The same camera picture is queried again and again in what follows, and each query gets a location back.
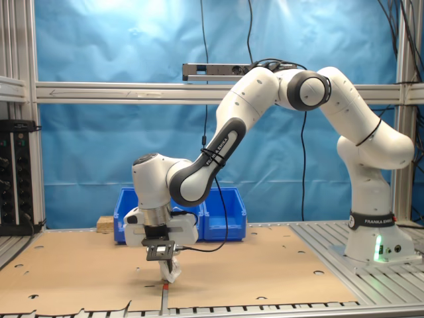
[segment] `wooden block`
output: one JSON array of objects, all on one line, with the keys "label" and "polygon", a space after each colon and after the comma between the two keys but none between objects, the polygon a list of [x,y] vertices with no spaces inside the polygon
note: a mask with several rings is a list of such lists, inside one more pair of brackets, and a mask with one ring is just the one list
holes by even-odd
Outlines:
[{"label": "wooden block", "polygon": [[100,217],[97,221],[97,233],[113,232],[113,217]]}]

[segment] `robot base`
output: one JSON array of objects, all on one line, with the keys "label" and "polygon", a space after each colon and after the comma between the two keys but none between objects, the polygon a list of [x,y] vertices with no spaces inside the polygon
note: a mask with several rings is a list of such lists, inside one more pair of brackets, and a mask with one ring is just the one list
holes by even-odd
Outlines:
[{"label": "robot base", "polygon": [[350,231],[346,248],[332,246],[329,251],[354,274],[365,268],[422,263],[412,238],[397,225],[386,228],[359,227]]}]

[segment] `metal rod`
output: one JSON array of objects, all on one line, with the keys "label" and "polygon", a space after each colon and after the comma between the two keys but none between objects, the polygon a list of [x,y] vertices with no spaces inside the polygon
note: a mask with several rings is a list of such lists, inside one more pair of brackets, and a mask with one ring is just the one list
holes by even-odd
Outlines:
[{"label": "metal rod", "polygon": [[[410,23],[412,19],[412,8],[409,0],[402,0],[405,12]],[[415,41],[417,44],[421,43],[422,33],[422,16],[423,16],[423,2],[414,1],[415,7]],[[397,74],[396,81],[413,81],[415,78],[415,66],[413,61],[413,54],[408,43],[406,33],[406,23],[403,15],[399,18],[399,50],[397,57]],[[415,124],[417,119],[417,109],[415,107],[408,107],[405,104],[407,100],[408,86],[401,86],[401,103],[395,109],[395,123],[394,127],[397,131],[409,136],[415,140]],[[411,202],[412,202],[412,180],[413,180],[413,165],[402,170],[395,170],[392,172],[392,211],[398,220],[411,219]]]}]

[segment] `green led light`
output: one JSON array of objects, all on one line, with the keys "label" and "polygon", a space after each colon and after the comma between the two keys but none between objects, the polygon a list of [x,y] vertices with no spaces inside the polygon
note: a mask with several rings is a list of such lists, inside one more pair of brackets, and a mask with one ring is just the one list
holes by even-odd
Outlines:
[{"label": "green led light", "polygon": [[374,261],[376,262],[378,261],[381,242],[382,242],[382,236],[378,235],[376,239],[376,249],[374,250]]}]

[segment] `franka emika robot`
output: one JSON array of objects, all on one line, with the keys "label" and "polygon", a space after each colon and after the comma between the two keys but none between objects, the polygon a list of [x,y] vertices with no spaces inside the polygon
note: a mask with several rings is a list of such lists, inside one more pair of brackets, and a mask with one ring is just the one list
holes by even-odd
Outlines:
[{"label": "franka emika robot", "polygon": [[275,73],[253,68],[219,104],[215,134],[195,162],[161,154],[136,160],[132,177],[138,207],[124,219],[127,245],[147,247],[147,260],[159,261],[162,277],[173,282],[181,272],[174,256],[185,249],[182,245],[196,242],[197,229],[193,215],[173,214],[171,197],[186,207],[203,202],[218,171],[273,104],[295,111],[320,107],[341,135],[337,151],[352,184],[345,256],[376,266],[420,258],[412,239],[395,224],[390,187],[381,174],[381,169],[408,166],[414,145],[377,117],[336,68]]}]

